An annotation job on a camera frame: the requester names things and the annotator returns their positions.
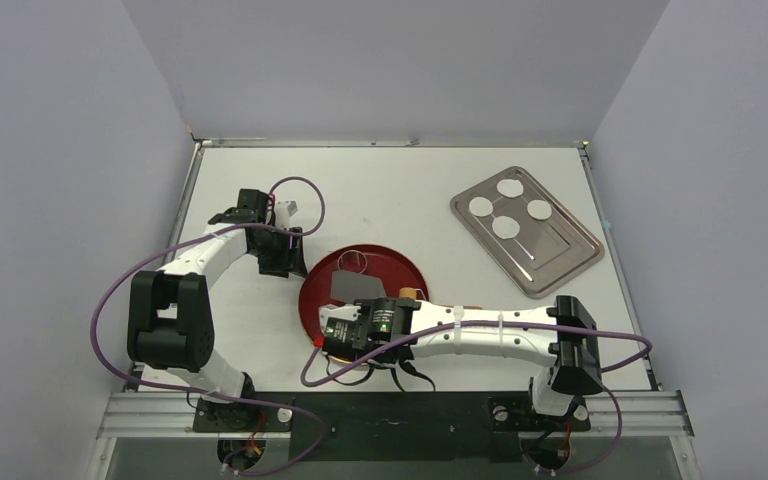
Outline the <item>wooden dough roller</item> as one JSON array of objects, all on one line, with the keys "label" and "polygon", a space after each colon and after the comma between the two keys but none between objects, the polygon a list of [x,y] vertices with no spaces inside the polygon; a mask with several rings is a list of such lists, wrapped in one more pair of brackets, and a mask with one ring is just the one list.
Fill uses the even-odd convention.
[{"label": "wooden dough roller", "polygon": [[[411,300],[418,300],[418,301],[425,301],[430,302],[428,296],[426,293],[420,289],[420,288],[414,288],[414,287],[402,287],[398,291],[398,297],[400,298],[408,298]],[[478,305],[452,305],[452,304],[439,304],[444,306],[445,308],[454,308],[455,306],[463,307],[464,309],[469,310],[480,310],[482,309],[481,306]]]}]

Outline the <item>round red lacquer tray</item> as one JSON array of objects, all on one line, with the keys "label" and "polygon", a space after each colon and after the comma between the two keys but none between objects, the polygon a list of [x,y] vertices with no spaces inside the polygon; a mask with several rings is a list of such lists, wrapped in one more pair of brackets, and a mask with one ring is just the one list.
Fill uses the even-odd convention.
[{"label": "round red lacquer tray", "polygon": [[310,269],[298,296],[300,322],[315,346],[320,346],[323,339],[319,308],[345,304],[331,298],[331,276],[336,270],[380,278],[386,296],[396,296],[402,287],[414,287],[422,289],[431,299],[428,284],[419,268],[396,250],[375,244],[356,244],[336,250]]}]

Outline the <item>white dough piece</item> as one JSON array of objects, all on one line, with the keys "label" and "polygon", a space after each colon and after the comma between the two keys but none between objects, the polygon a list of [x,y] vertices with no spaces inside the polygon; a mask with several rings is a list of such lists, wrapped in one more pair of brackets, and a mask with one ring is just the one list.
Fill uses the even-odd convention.
[{"label": "white dough piece", "polygon": [[319,308],[319,323],[323,341],[336,340],[350,342],[354,336],[356,320],[359,317],[358,305],[325,305]]}]

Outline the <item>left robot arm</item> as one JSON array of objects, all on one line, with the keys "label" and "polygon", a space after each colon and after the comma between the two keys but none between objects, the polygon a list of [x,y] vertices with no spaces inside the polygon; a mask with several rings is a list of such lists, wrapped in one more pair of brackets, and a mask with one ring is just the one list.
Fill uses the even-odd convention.
[{"label": "left robot arm", "polygon": [[256,258],[261,275],[306,277],[302,228],[290,219],[298,207],[273,195],[242,189],[236,205],[212,216],[205,242],[154,271],[140,271],[130,285],[127,352],[203,390],[197,411],[235,430],[258,425],[262,409],[249,374],[214,347],[210,287],[237,260]]}]

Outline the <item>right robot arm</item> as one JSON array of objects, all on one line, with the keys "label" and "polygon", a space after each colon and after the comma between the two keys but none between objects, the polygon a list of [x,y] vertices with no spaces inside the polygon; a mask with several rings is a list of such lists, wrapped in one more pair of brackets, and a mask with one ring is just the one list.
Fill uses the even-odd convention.
[{"label": "right robot arm", "polygon": [[596,323],[571,296],[530,310],[443,306],[406,297],[357,300],[319,308],[321,348],[330,356],[408,370],[443,355],[525,361],[535,370],[524,400],[538,427],[589,419],[585,399],[604,390]]}]

